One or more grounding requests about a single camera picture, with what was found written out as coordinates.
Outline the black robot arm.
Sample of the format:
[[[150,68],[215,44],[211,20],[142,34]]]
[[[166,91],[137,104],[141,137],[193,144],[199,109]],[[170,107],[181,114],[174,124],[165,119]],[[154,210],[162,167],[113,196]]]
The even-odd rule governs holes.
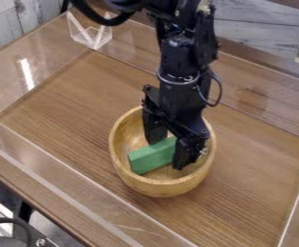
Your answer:
[[[181,170],[198,161],[206,150],[210,130],[203,111],[218,105],[209,99],[211,84],[219,81],[210,67],[219,49],[213,0],[105,0],[119,13],[113,18],[101,15],[89,0],[70,1],[87,18],[109,27],[147,12],[162,57],[161,86],[143,87],[145,136],[151,145],[170,134],[177,137],[173,168]]]

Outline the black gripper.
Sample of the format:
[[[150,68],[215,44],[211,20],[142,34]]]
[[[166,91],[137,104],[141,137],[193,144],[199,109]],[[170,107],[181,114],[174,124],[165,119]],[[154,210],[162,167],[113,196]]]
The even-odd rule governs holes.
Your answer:
[[[173,168],[182,170],[198,161],[210,138],[202,113],[209,106],[211,78],[205,71],[175,75],[159,69],[158,79],[161,87],[143,87],[145,137],[155,145],[169,137],[169,132],[175,135]]]

